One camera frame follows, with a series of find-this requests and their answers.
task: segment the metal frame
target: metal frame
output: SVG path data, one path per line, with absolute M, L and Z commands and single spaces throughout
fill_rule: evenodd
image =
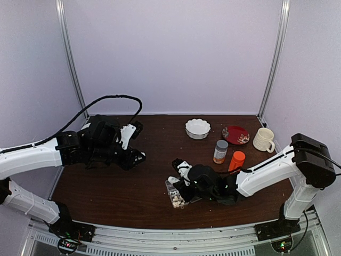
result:
M 309 220 L 308 230 L 314 234 L 313 239 L 318 247 L 319 255 L 330 256 L 329 246 L 316 212 L 314 210 L 307 212 L 307 217 Z M 295 235 L 304 232 L 306 227 L 304 216 L 301 216 L 299 224 L 301 231 Z M 254 224 L 184 230 L 94 226 L 96 226 L 96 231 L 92 243 L 83 242 L 84 246 L 82 246 L 80 253 L 83 252 L 85 255 L 214 256 L 231 252 L 231 255 L 235 255 L 234 251 L 252 250 L 258 244 L 270 242 L 270 240 L 258 242 Z M 57 237 L 48 232 L 45 224 L 31 220 L 29 234 L 21 255 L 31 255 L 34 241 L 55 246 L 57 240 Z
M 285 36 L 287 32 L 287 26 L 288 26 L 288 20 L 289 20 L 289 8 L 290 8 L 290 0 L 283 0 L 275 52 L 273 55 L 271 69 L 270 69 L 269 77 L 267 80 L 267 85 L 266 85 L 266 89 L 264 92 L 262 104 L 258 113 L 258 117 L 261 120 L 263 119 L 263 116 L 264 116 L 265 107 L 269 100 L 270 92 L 271 92 L 271 89 L 275 80 L 277 68 L 279 65 L 280 54 L 282 52 L 282 48 L 283 48 L 283 44 L 284 44 L 284 40 L 285 40 Z
M 69 66 L 72 82 L 74 84 L 74 88 L 76 91 L 78 102 L 79 102 L 80 106 L 82 108 L 84 108 L 86 105 L 85 105 L 85 100 L 84 100 L 84 97 L 82 94 L 82 90 L 80 89 L 79 80 L 78 80 L 76 67 L 75 67 L 75 62 L 74 62 L 74 58 L 72 56 L 70 38 L 69 38 L 68 27 L 67 27 L 67 23 L 66 23 L 66 16 L 65 16 L 65 11 L 64 11 L 64 1 L 63 0 L 56 0 L 56 6 L 57 6 L 57 14 L 58 14 L 60 28 L 61 28 L 61 32 L 62 32 L 62 36 L 63 36 L 64 47 L 65 47 L 65 52 L 67 55 L 68 66 Z M 83 112 L 83 115 L 85 118 L 89 117 L 87 110 Z

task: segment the white mug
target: white mug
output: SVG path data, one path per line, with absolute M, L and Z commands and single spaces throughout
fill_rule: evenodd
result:
M 268 128 L 259 128 L 254 138 L 253 145 L 260 151 L 268 151 L 272 153 L 275 150 L 275 143 L 273 143 L 274 134 Z

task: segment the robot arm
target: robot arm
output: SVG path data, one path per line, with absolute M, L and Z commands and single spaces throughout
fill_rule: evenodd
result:
M 30 148 L 0 151 L 0 204 L 7 205 L 41 219 L 51 225 L 53 233 L 69 234 L 77 239 L 91 240 L 93 227 L 73 222 L 67 207 L 62 203 L 48 201 L 20 187 L 9 177 L 42 167 L 66 166 L 84 163 L 106 165 L 115 163 L 129 170 L 145 161 L 145 154 L 129 146 L 142 131 L 139 122 L 119 126 L 106 116 L 94 116 L 79 132 L 60 133 L 56 138 Z
M 299 218 L 317 192 L 331 185 L 336 178 L 333 165 L 326 160 L 330 158 L 326 145 L 303 134 L 295 134 L 291 139 L 289 146 L 270 159 L 227 177 L 221 177 L 209 166 L 192 167 L 177 159 L 173 161 L 173 167 L 181 178 L 168 181 L 187 202 L 197 196 L 233 205 L 265 187 L 297 176 L 298 184 L 282 205 L 280 218 L 256 226 L 260 241 L 289 235 L 300 230 Z

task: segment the white bowl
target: white bowl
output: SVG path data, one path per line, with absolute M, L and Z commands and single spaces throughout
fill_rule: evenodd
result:
M 210 124 L 202 119 L 192 119 L 186 123 L 187 135 L 195 140 L 202 140 L 208 136 Z

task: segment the red plate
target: red plate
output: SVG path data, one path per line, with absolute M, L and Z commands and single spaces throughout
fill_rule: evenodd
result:
M 223 137 L 229 143 L 243 145 L 249 142 L 250 134 L 243 127 L 230 125 L 223 129 Z

